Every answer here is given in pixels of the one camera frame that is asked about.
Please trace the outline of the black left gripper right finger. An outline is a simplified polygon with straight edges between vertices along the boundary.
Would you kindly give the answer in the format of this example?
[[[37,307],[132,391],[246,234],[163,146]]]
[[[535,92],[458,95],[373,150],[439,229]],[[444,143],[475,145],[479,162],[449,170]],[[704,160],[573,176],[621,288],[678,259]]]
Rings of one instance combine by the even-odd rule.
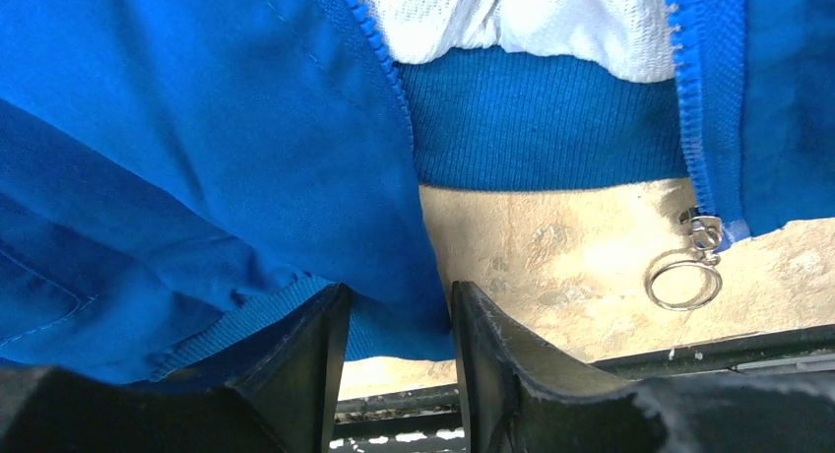
[[[451,290],[471,452],[830,452],[834,329],[585,363],[472,282]]]

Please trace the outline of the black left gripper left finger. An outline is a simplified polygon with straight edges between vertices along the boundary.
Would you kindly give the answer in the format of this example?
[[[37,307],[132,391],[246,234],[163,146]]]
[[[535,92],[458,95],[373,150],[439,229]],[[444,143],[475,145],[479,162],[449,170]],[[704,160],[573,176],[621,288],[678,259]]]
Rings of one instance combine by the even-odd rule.
[[[52,370],[2,434],[5,452],[325,452],[351,291],[330,285],[281,321],[160,382]]]

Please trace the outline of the blue white red jacket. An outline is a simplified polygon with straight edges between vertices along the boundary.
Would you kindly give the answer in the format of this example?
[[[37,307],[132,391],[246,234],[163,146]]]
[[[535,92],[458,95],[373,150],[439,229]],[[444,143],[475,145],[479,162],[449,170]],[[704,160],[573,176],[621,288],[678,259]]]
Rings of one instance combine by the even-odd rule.
[[[834,215],[834,0],[1,0],[1,364],[131,385],[357,291],[453,356],[419,191],[687,178],[674,311]]]

